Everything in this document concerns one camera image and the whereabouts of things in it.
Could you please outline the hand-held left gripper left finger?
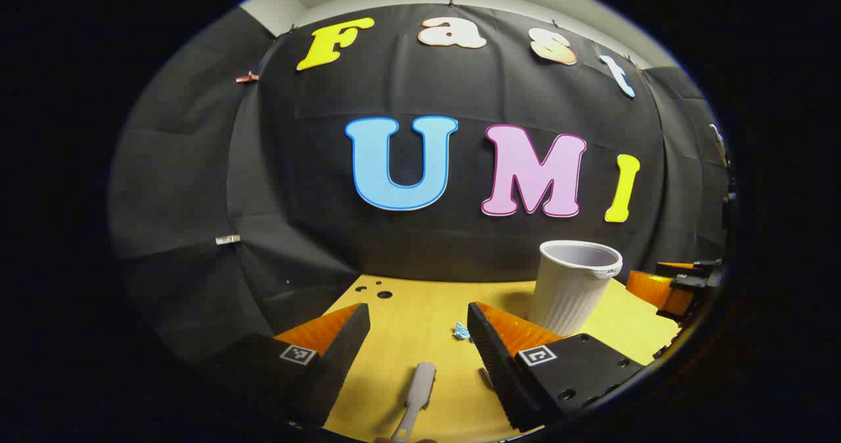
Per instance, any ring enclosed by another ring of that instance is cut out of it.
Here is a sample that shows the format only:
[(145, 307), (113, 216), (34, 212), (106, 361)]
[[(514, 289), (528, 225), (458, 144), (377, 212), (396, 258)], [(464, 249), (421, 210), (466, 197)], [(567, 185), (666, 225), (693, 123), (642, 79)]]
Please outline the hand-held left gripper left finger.
[(267, 417), (322, 426), (370, 326), (369, 306), (355, 303), (274, 337), (244, 335), (197, 369)]

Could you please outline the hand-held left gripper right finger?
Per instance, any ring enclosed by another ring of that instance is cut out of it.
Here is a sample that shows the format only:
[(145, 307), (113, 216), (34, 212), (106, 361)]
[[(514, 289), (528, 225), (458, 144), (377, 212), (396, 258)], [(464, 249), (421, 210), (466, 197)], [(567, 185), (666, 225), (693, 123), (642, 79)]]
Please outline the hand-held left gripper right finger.
[(643, 365), (588, 333), (561, 337), (481, 302), (466, 326), (511, 426), (522, 432), (578, 418)]

